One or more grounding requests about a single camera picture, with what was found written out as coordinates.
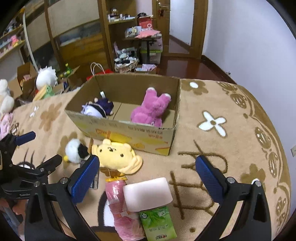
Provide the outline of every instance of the yellow plush toy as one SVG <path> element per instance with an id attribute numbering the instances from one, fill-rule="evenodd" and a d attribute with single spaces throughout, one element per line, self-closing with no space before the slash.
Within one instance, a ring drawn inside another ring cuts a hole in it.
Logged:
<path id="1" fill-rule="evenodd" d="M 100 168 L 106 167 L 123 174 L 134 174 L 143 163 L 129 144 L 111 142 L 109 139 L 104 139 L 99 146 L 92 145 L 91 153 L 99 157 Z"/>

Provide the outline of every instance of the white soap bar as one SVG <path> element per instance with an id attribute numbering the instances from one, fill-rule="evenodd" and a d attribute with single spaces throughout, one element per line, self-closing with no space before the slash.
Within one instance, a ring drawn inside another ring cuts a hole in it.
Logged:
<path id="1" fill-rule="evenodd" d="M 126 206 L 130 212 L 161 207 L 173 201 L 165 177 L 123 186 Z"/>

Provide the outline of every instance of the carpet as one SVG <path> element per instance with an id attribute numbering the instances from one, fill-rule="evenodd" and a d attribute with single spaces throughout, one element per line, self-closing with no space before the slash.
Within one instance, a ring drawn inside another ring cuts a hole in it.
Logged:
<path id="1" fill-rule="evenodd" d="M 17 134 L 29 131 L 36 139 L 17 147 L 13 163 L 35 168 L 55 154 L 64 156 L 72 138 L 88 145 L 89 138 L 64 112 L 75 92 L 47 98 L 17 108 L 13 126 Z M 39 106 L 33 117 L 30 114 Z M 291 183 L 279 137 L 263 108 L 244 87 L 211 80 L 182 80 L 178 126 L 169 156 L 141 151 L 143 166 L 129 176 L 127 184 L 165 177 L 173 202 L 168 205 L 177 233 L 174 240 L 194 240 L 207 225 L 218 204 L 214 203 L 195 171 L 197 155 L 205 155 L 228 177 L 238 182 L 260 180 L 266 192 L 275 237 L 287 222 Z M 63 162 L 49 182 L 69 177 L 77 165 Z M 97 190 L 89 189 L 77 207 L 102 241 L 121 240 L 114 227 L 104 192 L 105 176 L 99 174 Z M 239 203 L 222 236 L 230 233 L 239 213 Z M 64 222 L 59 207 L 55 205 Z"/>

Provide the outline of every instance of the green bottle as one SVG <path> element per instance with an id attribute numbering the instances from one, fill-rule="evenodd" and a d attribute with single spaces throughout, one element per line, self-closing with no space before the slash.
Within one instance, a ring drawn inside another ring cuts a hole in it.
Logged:
<path id="1" fill-rule="evenodd" d="M 67 74 L 69 75 L 72 71 L 73 70 L 69 67 L 69 64 L 66 63 L 66 72 L 67 72 Z"/>

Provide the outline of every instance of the wicker basket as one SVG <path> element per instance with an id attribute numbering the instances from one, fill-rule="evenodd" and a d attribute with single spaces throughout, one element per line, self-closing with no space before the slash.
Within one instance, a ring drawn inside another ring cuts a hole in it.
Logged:
<path id="1" fill-rule="evenodd" d="M 131 63 L 129 63 L 126 66 L 118 66 L 117 64 L 115 64 L 115 71 L 119 72 L 119 73 L 126 73 L 129 71 L 132 71 L 133 69 L 136 68 L 136 66 L 138 65 L 139 60 L 137 61 L 131 61 Z"/>

